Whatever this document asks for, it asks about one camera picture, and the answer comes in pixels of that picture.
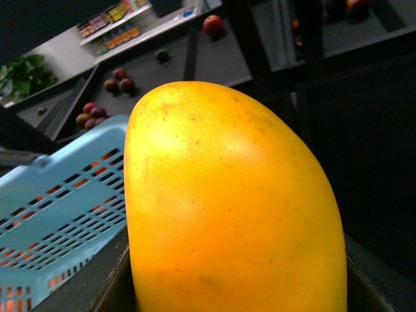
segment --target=green fruit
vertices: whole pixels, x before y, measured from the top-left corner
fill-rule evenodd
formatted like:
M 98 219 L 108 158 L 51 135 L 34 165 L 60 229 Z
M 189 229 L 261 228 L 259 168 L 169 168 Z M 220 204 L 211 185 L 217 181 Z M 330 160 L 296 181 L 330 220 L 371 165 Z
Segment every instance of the green fruit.
M 166 62 L 169 59 L 169 52 L 165 49 L 160 49 L 158 52 L 156 52 L 155 58 L 159 62 Z

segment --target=mango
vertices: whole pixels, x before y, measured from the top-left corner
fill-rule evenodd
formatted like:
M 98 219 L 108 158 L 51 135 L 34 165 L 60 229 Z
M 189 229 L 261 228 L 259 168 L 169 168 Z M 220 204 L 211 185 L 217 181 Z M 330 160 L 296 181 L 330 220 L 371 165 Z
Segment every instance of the mango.
M 346 312 L 341 218 L 320 164 L 273 112 L 213 83 L 135 105 L 125 202 L 140 312 Z

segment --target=white wall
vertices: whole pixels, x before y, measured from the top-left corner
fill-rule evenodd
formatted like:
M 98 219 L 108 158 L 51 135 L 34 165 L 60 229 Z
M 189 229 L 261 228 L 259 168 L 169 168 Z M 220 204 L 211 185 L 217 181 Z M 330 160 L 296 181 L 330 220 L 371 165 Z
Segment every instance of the white wall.
M 59 81 L 65 81 L 94 66 L 95 54 L 88 46 L 80 46 L 81 35 L 76 27 L 50 39 L 28 54 L 45 55 L 47 67 Z

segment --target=basket hole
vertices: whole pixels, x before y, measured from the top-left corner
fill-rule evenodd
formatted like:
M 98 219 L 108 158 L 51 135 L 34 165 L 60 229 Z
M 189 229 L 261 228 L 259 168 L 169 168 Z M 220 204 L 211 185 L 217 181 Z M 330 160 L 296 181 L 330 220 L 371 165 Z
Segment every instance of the basket hole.
M 59 240 L 61 238 L 62 238 L 62 236 L 57 235 L 51 240 L 51 242 L 56 242 L 57 240 Z
M 119 203 L 122 203 L 122 202 L 123 202 L 123 200 L 118 200 L 115 203 L 112 203 L 111 207 L 116 207 Z
M 59 242 L 59 244 L 65 244 L 66 242 L 68 242 L 69 241 L 69 239 L 68 238 L 65 238 L 65 239 L 62 239 L 60 242 Z
M 29 249 L 29 250 L 31 250 L 31 249 L 33 249 L 33 248 L 37 247 L 38 245 L 39 245 L 39 243 L 38 243 L 38 242 L 36 242 L 36 243 L 34 243 L 34 244 L 30 245 L 30 246 L 28 247 L 28 249 Z
M 105 203 L 110 203 L 110 202 L 112 202 L 113 200 L 115 200 L 117 198 L 117 196 L 113 196 L 113 197 L 110 197 L 109 199 L 107 199 L 106 201 L 104 201 Z
M 45 253 L 45 254 L 46 254 L 46 253 L 48 254 L 48 253 L 49 253 L 50 251 L 52 251 L 53 249 L 54 249 L 54 247 L 49 247 L 47 250 L 45 250 L 45 251 L 44 251 L 44 253 Z
M 47 261 L 45 263 L 45 265 L 50 265 L 52 262 L 55 262 L 55 261 L 56 261 L 56 259 L 50 259 L 49 261 Z
M 74 231 L 75 230 L 75 228 L 73 227 L 71 227 L 69 230 L 67 230 L 66 232 L 65 232 L 65 234 L 70 234 L 72 231 Z
M 59 255 L 59 257 L 63 257 L 63 256 L 64 256 L 64 255 L 66 255 L 68 252 L 69 252 L 69 251 L 67 251 L 67 250 L 63 251 L 63 252 Z
M 22 216 L 23 220 L 27 220 L 29 219 L 32 215 L 35 215 L 36 211 L 29 211 L 27 214 L 25 214 L 24 216 Z
M 80 247 L 80 245 L 82 245 L 82 243 L 81 242 L 78 242 L 77 244 L 73 245 L 72 248 L 73 249 L 76 249 L 76 248 Z
M 107 170 L 106 167 L 100 168 L 97 171 L 94 172 L 95 176 L 98 176 L 99 174 L 102 174 L 105 170 Z
M 18 210 L 12 212 L 13 216 L 17 216 L 20 215 L 22 212 L 24 212 L 26 210 L 26 208 L 19 208 Z
M 79 231 L 77 231 L 77 232 L 75 232 L 74 234 L 73 234 L 73 236 L 77 236 L 78 234 L 80 234 L 80 233 L 82 233 L 83 232 L 83 230 L 79 230 Z
M 43 264 L 45 261 L 47 261 L 49 258 L 43 258 L 38 262 L 39 265 Z
M 108 158 L 110 158 L 111 156 L 117 154 L 120 150 L 118 148 L 114 148 L 111 151 L 109 151 L 107 154 L 105 154 L 104 156 L 102 156 L 102 159 L 106 160 Z
M 25 254 L 25 252 L 18 252 L 16 255 L 13 256 L 14 259 L 17 259 L 18 257 L 21 257 Z
M 41 204 L 41 205 L 39 206 L 39 208 L 43 209 L 43 208 L 45 208 L 45 207 L 49 206 L 49 205 L 50 205 L 50 204 L 52 204 L 52 203 L 53 203 L 53 201 L 48 200 L 47 202 L 45 202 L 45 203 Z
M 97 220 L 95 220 L 95 221 L 93 221 L 93 222 L 91 222 L 89 225 L 88 225 L 88 227 L 89 228 L 92 228 L 94 225 L 96 225 L 98 223 L 98 221 Z
M 64 190 L 63 192 L 57 194 L 57 198 L 62 198 L 70 192 L 71 192 L 70 190 Z
M 59 254 L 61 251 L 62 251 L 62 249 L 57 248 L 57 249 L 55 249 L 53 252 L 51 252 L 50 254 L 51 254 L 51 255 L 57 255 L 57 254 Z
M 124 218 L 121 218 L 121 219 L 119 219 L 119 220 L 115 221 L 115 223 L 114 223 L 114 224 L 119 224 L 120 222 L 122 222 L 122 221 L 124 221 L 124 220 L 125 220 Z
M 124 183 L 120 183 L 119 185 L 116 185 L 114 187 L 115 190 L 120 190 L 122 187 L 124 187 Z
M 108 218 L 110 218 L 112 215 L 113 215 L 114 213 L 113 212 L 109 212 L 109 213 L 107 213 L 103 218 L 104 219 L 108 219 Z
M 23 257 L 22 257 L 22 259 L 23 260 L 28 260 L 30 257 L 32 257 L 33 256 L 33 253 L 28 253 L 27 255 L 24 255 Z
M 98 212 L 96 213 L 96 216 L 102 215 L 103 213 L 106 213 L 107 211 L 108 211 L 108 209 L 107 209 L 107 208 L 104 208 L 104 209 L 102 209 L 102 210 L 98 211 Z
M 68 226 L 70 226 L 70 225 L 65 224 L 64 226 L 61 226 L 60 228 L 58 228 L 58 231 L 62 231 L 63 229 L 66 229 Z
M 108 178 L 112 177 L 113 175 L 114 175 L 114 174 L 110 172 L 110 173 L 108 173 L 108 174 L 104 175 L 103 177 L 101 177 L 99 180 L 100 180 L 101 182 L 103 182 L 103 181 L 107 180 Z
M 4 223 L 6 223 L 8 219 L 4 218 L 0 220 L 0 226 L 2 226 Z
M 85 218 L 85 220 L 83 220 L 80 224 L 84 225 L 86 224 L 88 221 L 91 221 L 91 218 Z
M 96 226 L 93 230 L 97 231 L 98 229 L 101 229 L 104 226 L 104 224 L 99 224 L 98 226 Z
M 83 239 L 83 238 L 84 238 L 84 237 L 86 237 L 88 234 L 89 234 L 88 232 L 85 232 L 84 234 L 82 234 L 82 235 L 79 237 L 79 239 Z
M 46 235 L 44 238 L 42 238 L 42 240 L 46 241 L 46 240 L 50 239 L 52 236 L 53 236 L 53 234 L 51 233 L 49 235 Z
M 105 232 L 106 230 L 108 230 L 109 228 L 111 228 L 110 226 L 106 226 L 106 227 L 104 227 L 103 229 L 101 229 L 100 230 L 100 233 L 103 233 L 103 232 Z
M 23 311 L 23 300 L 18 299 L 18 311 Z
M 110 219 L 108 219 L 107 221 L 108 222 L 113 222 L 114 220 L 116 220 L 118 218 L 118 216 L 116 215 L 116 216 L 114 216 L 114 217 L 112 217 L 112 218 L 110 218 Z
M 76 243 L 76 241 L 75 240 L 71 240 L 69 243 L 67 243 L 67 245 L 65 245 L 65 247 L 67 247 L 67 248 L 69 248 L 69 247 L 71 247 L 72 245 L 74 245 Z
M 97 236 L 96 234 L 92 234 L 91 236 L 87 237 L 85 240 L 90 241 L 91 239 L 93 239 L 96 236 Z
M 113 179 L 110 182 L 108 182 L 107 185 L 108 186 L 111 186 L 111 185 L 115 184 L 115 182 L 119 182 L 119 180 L 121 180 L 121 178 L 116 177 L 115 179 Z
M 79 174 L 73 174 L 65 180 L 65 183 L 71 183 L 73 180 L 77 179 L 79 176 L 80 176 Z
M 88 182 L 87 179 L 82 179 L 82 180 L 76 182 L 76 184 L 74 184 L 73 187 L 75 187 L 76 189 L 78 189 L 79 187 L 83 186 L 87 182 Z
M 72 221 L 78 222 L 78 221 L 80 221 L 80 219 L 82 219 L 84 217 L 85 217 L 85 215 L 82 214 L 81 216 L 78 216 L 77 218 L 73 219 Z
M 34 262 L 34 261 L 36 261 L 37 259 L 39 259 L 40 258 L 40 256 L 39 255 L 37 255 L 37 256 L 35 256 L 35 257 L 33 257 L 32 259 L 31 259 L 31 262 Z
M 124 156 L 123 156 L 123 155 L 121 155 L 121 156 L 117 157 L 115 160 L 113 160 L 113 161 L 112 161 L 112 162 L 110 162 L 110 163 L 114 166 L 115 164 L 118 164 L 120 161 L 122 161 L 122 160 L 123 160 L 123 158 L 124 158 Z
M 40 197 L 42 197 L 42 196 L 36 197 L 34 200 L 31 200 L 28 204 L 30 206 L 32 206 L 32 205 L 36 204 L 37 202 L 40 202 L 42 200 L 42 199 L 39 200 Z
M 98 210 L 98 209 L 100 209 L 102 207 L 102 205 L 96 205 L 94 208 L 92 208 L 91 210 L 90 210 L 90 212 L 91 213 L 93 213 L 94 211 L 96 211 L 96 210 Z
M 5 256 L 5 257 L 8 257 L 8 256 L 10 256 L 10 255 L 14 254 L 15 252 L 16 252 L 16 251 L 15 251 L 14 249 L 9 250 L 7 253 L 5 253 L 5 254 L 4 254 L 4 256 Z
M 56 192 L 58 189 L 60 189 L 61 188 L 61 186 L 60 185 L 55 185 L 53 188 L 50 188 L 49 190 L 47 190 L 46 192 L 48 193 L 48 194 L 52 194 L 52 193 L 54 193 L 54 192 Z

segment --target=store shelf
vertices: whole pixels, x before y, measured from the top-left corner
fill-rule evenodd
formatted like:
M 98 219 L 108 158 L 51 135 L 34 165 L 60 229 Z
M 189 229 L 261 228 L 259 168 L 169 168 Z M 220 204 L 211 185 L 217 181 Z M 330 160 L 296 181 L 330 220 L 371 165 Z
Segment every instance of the store shelf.
M 196 17 L 198 14 L 200 14 L 201 8 L 202 7 L 202 2 L 201 1 L 196 1 L 196 3 L 194 5 L 190 5 L 190 6 L 186 6 L 184 8 L 181 8 L 180 10 L 170 14 L 168 16 L 168 19 L 166 20 L 165 23 L 150 29 L 149 31 L 145 31 L 143 32 L 140 36 L 138 36 L 137 38 L 134 38 L 122 45 L 119 45 L 118 47 L 112 49 L 111 51 L 105 53 L 104 55 L 101 55 L 99 57 L 96 58 L 94 64 L 99 64 L 100 62 L 102 62 L 103 60 L 107 60 L 115 55 L 117 55 L 118 53 L 121 53 L 122 51 L 125 51 L 127 49 L 130 49 L 131 47 L 134 47 L 138 44 L 141 44 L 142 42 L 153 38 L 155 36 L 157 36 L 158 34 L 161 34 L 173 27 L 178 26 L 179 24 L 182 24 L 194 17 Z M 189 16 L 184 16 L 183 14 L 192 9 L 192 14 Z
M 411 3 L 402 3 L 402 10 L 405 10 L 405 7 L 409 12 L 413 10 Z M 281 9 L 289 66 L 296 67 L 304 64 L 305 61 L 303 54 L 294 46 L 291 23 L 296 19 L 296 14 L 293 3 L 282 0 Z M 411 53 L 413 51 L 411 40 L 407 46 L 397 46 L 396 49 L 400 49 L 398 53 L 391 49 L 396 37 L 411 32 L 413 29 L 407 26 L 402 13 L 397 10 L 395 0 L 379 0 L 363 20 L 354 19 L 347 14 L 342 20 L 332 21 L 324 11 L 322 24 L 324 56 L 328 62 L 331 62 L 332 58 L 336 59 L 327 66 L 327 69 L 334 73 L 351 68 L 353 63 L 356 63 L 356 66 L 364 66 L 369 62 L 397 57 L 406 51 Z M 374 54 L 372 46 L 378 46 L 377 53 Z
M 144 5 L 144 6 L 142 6 L 141 8 L 139 8 L 138 10 L 135 10 L 135 11 L 134 11 L 134 12 L 132 12 L 132 13 L 127 13 L 127 14 L 126 14 L 126 15 L 125 15 L 122 19 L 120 19 L 120 20 L 116 21 L 115 23 L 111 23 L 111 24 L 109 24 L 108 26 L 106 26 L 106 27 L 104 27 L 104 28 L 100 29 L 99 31 L 97 31 L 97 32 L 95 32 L 94 34 L 92 34 L 91 36 L 88 36 L 87 38 L 82 39 L 82 40 L 81 40 L 81 42 L 79 42 L 79 45 L 80 45 L 80 46 L 83 46 L 83 45 L 85 45 L 85 44 L 87 44 L 87 43 L 91 42 L 92 40 L 94 40 L 94 39 L 96 39 L 96 38 L 98 38 L 98 37 L 102 36 L 103 34 L 105 34 L 105 33 L 109 32 L 109 31 L 111 31 L 112 29 L 114 29 L 114 28 L 116 28 L 116 27 L 120 26 L 121 24 L 123 24 L 123 23 L 125 23 L 125 22 L 129 21 L 129 20 L 130 20 L 130 19 L 132 19 L 133 17 L 138 16 L 139 14 L 141 14 L 141 13 L 143 13 L 143 12 L 145 12 L 145 11 L 149 10 L 150 8 L 151 8 L 151 4 L 149 4 L 149 3 L 148 3 L 148 4 Z

